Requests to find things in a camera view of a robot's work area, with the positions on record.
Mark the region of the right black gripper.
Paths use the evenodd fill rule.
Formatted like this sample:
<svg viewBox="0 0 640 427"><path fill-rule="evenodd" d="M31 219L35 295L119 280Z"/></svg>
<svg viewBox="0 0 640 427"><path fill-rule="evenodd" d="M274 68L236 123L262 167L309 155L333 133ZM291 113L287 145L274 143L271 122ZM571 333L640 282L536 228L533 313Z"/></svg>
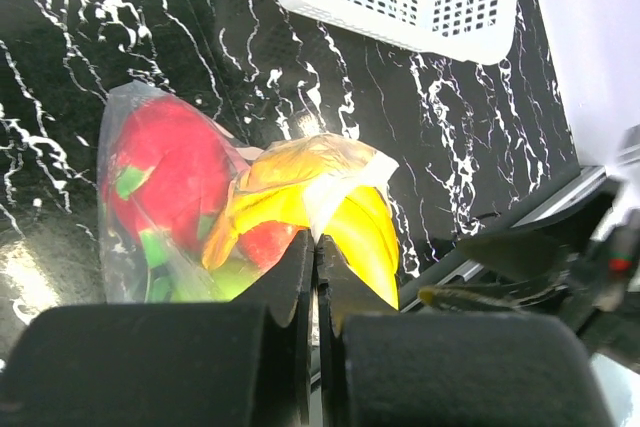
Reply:
<svg viewBox="0 0 640 427"><path fill-rule="evenodd" d="M639 208L619 220L626 183L606 179L566 210L566 243L537 231L478 234L457 242L469 260L515 282L569 261L564 323L590 352L620 362L639 360ZM426 306L451 312L544 312L565 297L563 286L447 284L418 293Z"/></svg>

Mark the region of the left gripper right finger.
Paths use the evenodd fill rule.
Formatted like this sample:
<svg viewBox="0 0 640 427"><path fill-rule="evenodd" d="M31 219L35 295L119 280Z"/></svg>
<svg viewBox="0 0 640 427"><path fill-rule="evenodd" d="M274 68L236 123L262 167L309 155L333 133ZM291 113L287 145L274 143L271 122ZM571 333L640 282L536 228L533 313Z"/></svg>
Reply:
<svg viewBox="0 0 640 427"><path fill-rule="evenodd" d="M327 426L609 426L589 355L538 314L399 313L317 250Z"/></svg>

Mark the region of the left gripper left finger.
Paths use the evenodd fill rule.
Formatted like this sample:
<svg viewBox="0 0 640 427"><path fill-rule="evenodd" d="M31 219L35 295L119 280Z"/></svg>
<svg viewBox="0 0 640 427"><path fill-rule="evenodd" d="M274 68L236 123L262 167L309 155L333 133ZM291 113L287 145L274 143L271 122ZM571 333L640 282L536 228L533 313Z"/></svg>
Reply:
<svg viewBox="0 0 640 427"><path fill-rule="evenodd" d="M229 302L40 314L1 376L5 426L303 426L314 243Z"/></svg>

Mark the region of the green apple toy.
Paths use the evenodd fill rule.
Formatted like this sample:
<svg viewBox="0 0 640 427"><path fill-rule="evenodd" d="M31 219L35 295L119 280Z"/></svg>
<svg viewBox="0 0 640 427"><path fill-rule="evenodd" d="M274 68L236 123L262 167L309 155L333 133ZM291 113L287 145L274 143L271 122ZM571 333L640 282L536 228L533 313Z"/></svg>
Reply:
<svg viewBox="0 0 640 427"><path fill-rule="evenodd" d="M210 271L213 283L212 299L215 301L233 300L260 276L261 271L251 262L231 258L221 267Z"/></svg>

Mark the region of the clear dotted zip top bag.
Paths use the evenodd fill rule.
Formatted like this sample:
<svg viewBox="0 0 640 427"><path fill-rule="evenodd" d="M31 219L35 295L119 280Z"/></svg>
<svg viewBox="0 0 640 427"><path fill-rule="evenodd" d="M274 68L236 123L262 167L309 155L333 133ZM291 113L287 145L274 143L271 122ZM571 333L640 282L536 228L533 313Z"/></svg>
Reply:
<svg viewBox="0 0 640 427"><path fill-rule="evenodd" d="M229 301L296 237L330 237L397 307L399 247L385 153L334 133L256 149L179 97L133 81L107 97L101 257L111 302Z"/></svg>

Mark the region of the yellow banana bunch toy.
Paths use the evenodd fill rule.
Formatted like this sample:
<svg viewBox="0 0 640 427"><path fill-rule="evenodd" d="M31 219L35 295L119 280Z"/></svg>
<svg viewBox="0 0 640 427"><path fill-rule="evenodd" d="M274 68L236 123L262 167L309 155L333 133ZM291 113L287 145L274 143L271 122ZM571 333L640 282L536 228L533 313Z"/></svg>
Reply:
<svg viewBox="0 0 640 427"><path fill-rule="evenodd" d="M383 152L332 133L273 143L231 182L203 266L219 268L239 237L260 224L291 224L315 240L331 236L350 269L397 308L399 247L388 196L397 167Z"/></svg>

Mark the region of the red dragon fruit toy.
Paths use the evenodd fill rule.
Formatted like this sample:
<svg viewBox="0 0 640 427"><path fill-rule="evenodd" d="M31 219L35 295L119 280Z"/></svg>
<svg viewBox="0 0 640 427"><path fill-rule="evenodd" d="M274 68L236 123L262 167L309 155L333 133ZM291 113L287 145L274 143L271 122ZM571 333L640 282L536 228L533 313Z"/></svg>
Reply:
<svg viewBox="0 0 640 427"><path fill-rule="evenodd" d="M213 300L202 250L246 166L210 118L173 95L146 99L127 115L100 179L108 300Z"/></svg>

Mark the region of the red apple toy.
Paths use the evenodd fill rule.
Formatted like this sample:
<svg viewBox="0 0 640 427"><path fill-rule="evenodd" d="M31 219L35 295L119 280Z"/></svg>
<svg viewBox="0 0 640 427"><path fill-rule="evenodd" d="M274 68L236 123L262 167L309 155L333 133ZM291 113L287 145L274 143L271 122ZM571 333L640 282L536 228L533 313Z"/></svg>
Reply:
<svg viewBox="0 0 640 427"><path fill-rule="evenodd" d="M238 245L261 272L267 272L280 261L299 230L296 225L267 221L242 234Z"/></svg>

